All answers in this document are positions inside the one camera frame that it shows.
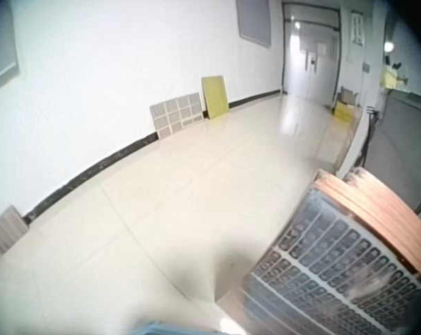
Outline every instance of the wooden boards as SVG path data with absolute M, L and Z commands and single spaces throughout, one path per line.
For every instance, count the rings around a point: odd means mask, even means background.
M 315 186 L 354 213 L 421 274 L 421 220 L 386 185 L 360 168 L 345 181 L 320 172 Z
M 229 111 L 226 86 L 222 75 L 204 77 L 202 79 L 202 87 L 210 119 L 219 117 Z

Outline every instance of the stacked panels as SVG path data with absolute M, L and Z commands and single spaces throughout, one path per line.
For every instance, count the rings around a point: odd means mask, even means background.
M 313 189 L 219 304 L 252 334 L 378 335 L 398 328 L 416 299 L 421 283 L 394 254 Z

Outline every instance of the doorway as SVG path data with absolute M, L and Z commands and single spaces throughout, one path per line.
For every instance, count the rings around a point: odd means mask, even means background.
M 339 11 L 298 3 L 283 5 L 283 90 L 331 107 L 339 79 Z

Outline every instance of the perforated panel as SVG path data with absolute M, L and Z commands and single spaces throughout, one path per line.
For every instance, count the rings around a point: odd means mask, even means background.
M 161 140 L 203 120 L 198 93 L 158 103 L 149 109 Z
M 227 302 L 243 296 L 247 318 L 261 310 L 265 324 L 302 335 L 385 334 L 421 298 L 394 254 L 317 190 L 235 290 L 222 299 L 229 314 Z

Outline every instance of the door frame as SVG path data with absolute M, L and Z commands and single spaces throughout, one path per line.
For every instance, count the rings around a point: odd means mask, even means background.
M 334 99 L 336 98 L 337 93 L 337 86 L 339 85 L 339 74 L 341 72 L 341 60 L 342 60 L 342 21 L 341 21 L 341 10 L 340 8 L 333 8 L 333 7 L 327 7 L 327 6 L 320 6 L 320 5 L 312 5 L 310 3 L 304 3 L 304 2 L 289 2 L 289 1 L 283 1 L 281 3 L 281 11 L 283 14 L 283 69 L 281 71 L 281 90 L 284 94 L 288 94 L 287 91 L 284 91 L 284 80 L 285 80 L 285 65 L 286 65 L 286 32 L 285 32 L 285 22 L 291 22 L 290 19 L 285 19 L 285 5 L 294 5 L 294 6 L 304 6 L 304 7 L 312 7 L 312 8 L 318 8 L 318 9 L 324 9 L 324 10 L 332 10 L 333 12 L 337 13 L 337 17 L 339 18 L 339 27 L 334 27 L 330 24 L 323 24 L 318 22 L 311 22 L 311 21 L 301 21 L 306 24 L 315 24 L 322 27 L 332 28 L 334 31 L 339 32 L 339 59 L 337 61 L 337 74 L 336 74 L 336 84 L 334 86 L 334 92 L 333 92 L 333 98 L 332 102 L 334 102 Z

